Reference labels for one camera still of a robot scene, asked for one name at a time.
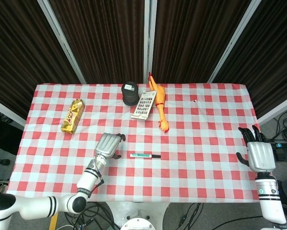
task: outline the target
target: black curtain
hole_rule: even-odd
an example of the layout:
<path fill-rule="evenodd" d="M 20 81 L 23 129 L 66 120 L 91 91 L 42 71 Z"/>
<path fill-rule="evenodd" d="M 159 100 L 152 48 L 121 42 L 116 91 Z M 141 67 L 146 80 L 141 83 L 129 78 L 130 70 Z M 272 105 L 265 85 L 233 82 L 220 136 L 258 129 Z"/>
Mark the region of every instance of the black curtain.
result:
<path fill-rule="evenodd" d="M 144 0 L 50 0 L 88 83 L 143 81 Z"/>
<path fill-rule="evenodd" d="M 250 0 L 158 0 L 153 76 L 207 82 Z"/>
<path fill-rule="evenodd" d="M 48 82 L 80 83 L 37 1 L 0 0 L 0 103 L 25 119 Z"/>
<path fill-rule="evenodd" d="M 263 0 L 213 82 L 245 84 L 257 117 L 287 99 L 287 0 Z"/>

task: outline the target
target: green marker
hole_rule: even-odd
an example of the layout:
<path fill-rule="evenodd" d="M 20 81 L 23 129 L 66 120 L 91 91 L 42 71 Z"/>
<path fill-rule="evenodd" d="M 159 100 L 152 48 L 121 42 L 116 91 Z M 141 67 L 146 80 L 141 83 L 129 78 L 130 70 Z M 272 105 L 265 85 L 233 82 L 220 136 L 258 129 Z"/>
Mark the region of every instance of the green marker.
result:
<path fill-rule="evenodd" d="M 130 154 L 130 157 L 161 158 L 161 155 L 154 155 L 154 154 Z"/>

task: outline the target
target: rubber chicken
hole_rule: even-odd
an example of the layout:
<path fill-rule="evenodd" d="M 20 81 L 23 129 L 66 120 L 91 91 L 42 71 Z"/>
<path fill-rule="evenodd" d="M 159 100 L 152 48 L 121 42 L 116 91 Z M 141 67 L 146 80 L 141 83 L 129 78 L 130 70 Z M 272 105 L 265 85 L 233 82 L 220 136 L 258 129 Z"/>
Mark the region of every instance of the rubber chicken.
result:
<path fill-rule="evenodd" d="M 169 124 L 168 121 L 165 118 L 164 114 L 164 102 L 165 102 L 165 89 L 163 86 L 157 85 L 152 77 L 152 74 L 149 72 L 149 86 L 151 90 L 156 90 L 156 96 L 154 99 L 155 105 L 158 109 L 159 113 L 159 126 L 161 130 L 163 130 L 165 133 L 169 131 Z"/>

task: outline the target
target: red and white checkered tablecloth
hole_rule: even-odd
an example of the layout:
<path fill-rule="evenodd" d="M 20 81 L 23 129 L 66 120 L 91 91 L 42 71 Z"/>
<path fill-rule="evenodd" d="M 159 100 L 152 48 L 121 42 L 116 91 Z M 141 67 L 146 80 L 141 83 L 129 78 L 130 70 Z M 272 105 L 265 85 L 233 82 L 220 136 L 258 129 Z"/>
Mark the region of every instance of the red and white checkered tablecloth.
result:
<path fill-rule="evenodd" d="M 26 197 L 76 193 L 76 183 L 104 132 L 122 133 L 122 158 L 110 159 L 94 201 L 256 202 L 255 174 L 238 162 L 246 153 L 238 127 L 257 125 L 244 85 L 162 84 L 170 130 L 158 128 L 155 105 L 146 121 L 131 119 L 121 85 L 38 85 L 8 192 Z M 139 84 L 139 93 L 148 90 Z M 85 109 L 74 134 L 60 131 L 72 100 Z M 131 153 L 161 159 L 130 158 Z"/>

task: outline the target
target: floor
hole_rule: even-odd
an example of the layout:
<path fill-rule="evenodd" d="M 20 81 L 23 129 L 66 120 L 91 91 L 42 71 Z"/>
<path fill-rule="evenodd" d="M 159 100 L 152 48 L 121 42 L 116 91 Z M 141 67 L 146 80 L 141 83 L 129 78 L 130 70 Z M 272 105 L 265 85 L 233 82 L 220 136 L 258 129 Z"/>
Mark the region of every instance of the floor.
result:
<path fill-rule="evenodd" d="M 267 138 L 271 138 L 275 134 L 276 122 L 271 120 L 261 126 L 261 131 L 266 135 Z M 0 165 L 0 179 L 9 178 L 12 173 L 12 168 L 15 161 L 15 156 L 4 152 L 0 149 L 0 159 L 10 159 L 10 166 Z M 276 170 L 274 171 L 274 176 L 278 180 L 285 180 L 287 178 L 287 162 L 276 163 Z M 175 230 L 181 217 L 187 212 L 190 204 L 188 203 L 171 203 L 165 213 L 163 219 L 163 229 L 164 230 Z M 251 217 L 261 215 L 261 209 L 259 203 L 248 203 L 248 204 L 204 204 L 203 211 L 196 221 L 195 225 L 191 228 L 208 230 L 216 227 L 217 225 L 236 218 Z M 97 221 L 101 225 L 102 229 L 107 229 L 109 224 L 105 221 L 97 218 Z M 47 230 L 49 227 L 50 218 L 35 219 L 35 220 L 23 220 L 19 213 L 15 213 L 12 216 L 10 230 L 28 230 L 36 229 Z M 63 213 L 59 214 L 57 228 L 68 224 Z M 271 227 L 268 221 L 263 218 L 240 220 L 236 222 L 224 225 L 218 230 L 236 230 L 236 229 L 254 229 L 259 230 L 263 227 Z M 98 227 L 92 223 L 87 229 L 98 229 Z"/>

